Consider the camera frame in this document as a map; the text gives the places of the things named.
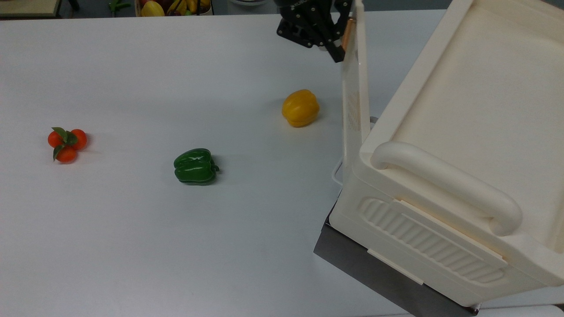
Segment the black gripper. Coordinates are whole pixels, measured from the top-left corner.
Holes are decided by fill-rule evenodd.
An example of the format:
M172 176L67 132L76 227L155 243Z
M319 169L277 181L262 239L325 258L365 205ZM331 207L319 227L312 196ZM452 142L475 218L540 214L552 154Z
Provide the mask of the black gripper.
M335 63L345 59L355 20L352 0L275 0L282 20L277 35L305 48L318 46ZM318 26L317 32L312 26Z

